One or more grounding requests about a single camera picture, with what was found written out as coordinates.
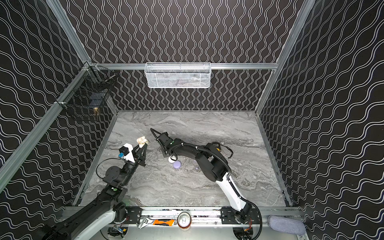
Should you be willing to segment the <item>beige earbud charging case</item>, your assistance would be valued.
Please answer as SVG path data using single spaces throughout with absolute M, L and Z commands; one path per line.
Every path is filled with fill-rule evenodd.
M 149 141 L 148 141 L 148 139 L 145 137 L 145 136 L 142 136 L 142 137 L 139 137 L 138 139 L 137 139 L 137 143 L 139 144 L 139 145 L 144 145 L 144 144 L 147 144 Z

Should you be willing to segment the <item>purple round earbud case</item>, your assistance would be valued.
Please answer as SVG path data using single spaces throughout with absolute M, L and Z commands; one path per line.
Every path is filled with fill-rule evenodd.
M 175 161 L 173 163 L 173 168 L 180 169 L 182 167 L 182 163 L 180 161 Z

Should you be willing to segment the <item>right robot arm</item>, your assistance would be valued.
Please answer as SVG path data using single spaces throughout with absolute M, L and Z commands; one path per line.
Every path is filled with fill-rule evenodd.
M 261 220 L 259 209 L 241 194 L 233 181 L 233 172 L 227 159 L 213 143 L 194 145 L 181 139 L 172 139 L 167 132 L 161 133 L 153 128 L 150 130 L 165 158 L 182 156 L 194 159 L 204 176 L 221 188 L 234 212 L 235 223 L 249 224 L 251 221 Z

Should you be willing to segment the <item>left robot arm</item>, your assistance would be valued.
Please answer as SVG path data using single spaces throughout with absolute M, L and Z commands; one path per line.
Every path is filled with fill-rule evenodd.
M 122 168 L 110 167 L 103 178 L 107 185 L 88 205 L 66 220 L 54 225 L 44 225 L 38 230 L 38 240 L 89 240 L 95 233 L 111 223 L 121 224 L 127 219 L 123 202 L 126 186 L 139 166 L 145 166 L 148 144 L 139 144 L 128 155 Z

